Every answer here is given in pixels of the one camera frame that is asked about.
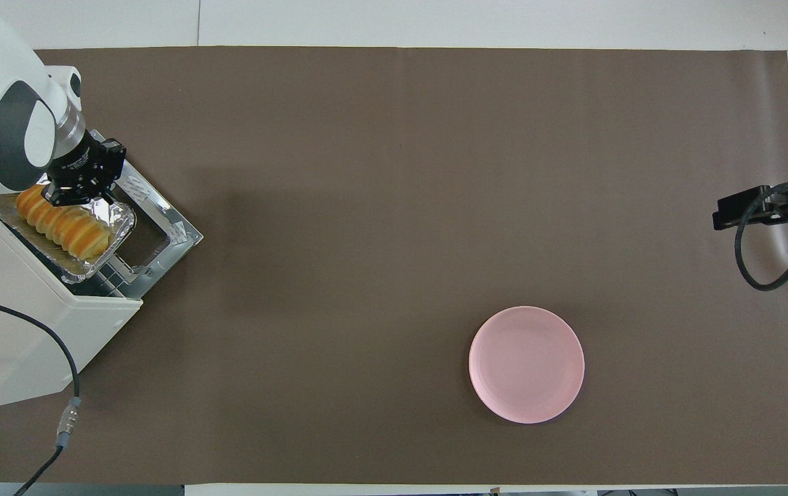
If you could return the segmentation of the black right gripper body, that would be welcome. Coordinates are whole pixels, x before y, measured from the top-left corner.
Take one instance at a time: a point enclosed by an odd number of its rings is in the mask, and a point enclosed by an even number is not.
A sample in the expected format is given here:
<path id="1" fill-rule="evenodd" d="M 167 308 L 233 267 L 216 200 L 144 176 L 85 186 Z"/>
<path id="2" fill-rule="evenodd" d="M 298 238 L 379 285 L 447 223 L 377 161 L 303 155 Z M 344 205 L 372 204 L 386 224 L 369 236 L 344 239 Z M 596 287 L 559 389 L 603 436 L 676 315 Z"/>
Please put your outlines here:
<path id="1" fill-rule="evenodd" d="M 64 186 L 65 197 L 94 197 L 98 185 L 121 177 L 126 155 L 116 139 L 98 141 L 86 132 L 72 151 L 50 161 L 45 175 Z"/>

